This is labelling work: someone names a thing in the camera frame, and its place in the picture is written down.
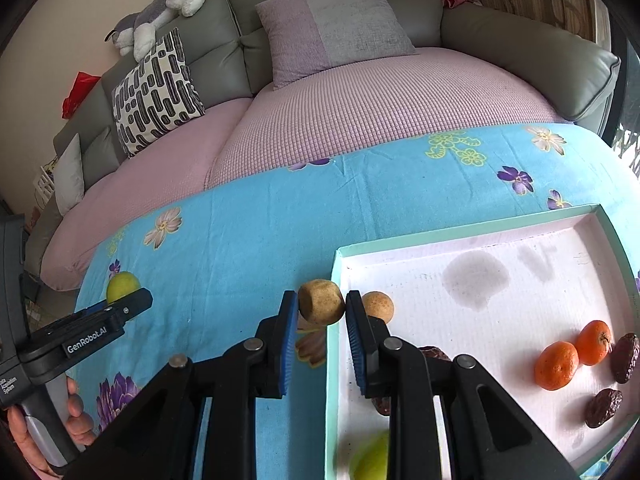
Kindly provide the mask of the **person left hand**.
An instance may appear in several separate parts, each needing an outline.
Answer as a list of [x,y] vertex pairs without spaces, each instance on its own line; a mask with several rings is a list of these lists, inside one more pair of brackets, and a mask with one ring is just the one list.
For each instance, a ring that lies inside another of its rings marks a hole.
[[[73,378],[66,377],[66,386],[68,392],[67,409],[70,413],[65,423],[67,432],[77,444],[88,446],[96,438],[96,434],[93,432],[93,420],[84,411],[84,402],[78,394],[77,382]],[[61,476],[49,466],[34,439],[30,436],[25,416],[20,409],[17,406],[11,406],[6,414],[8,414],[12,438],[38,478],[61,479]]]

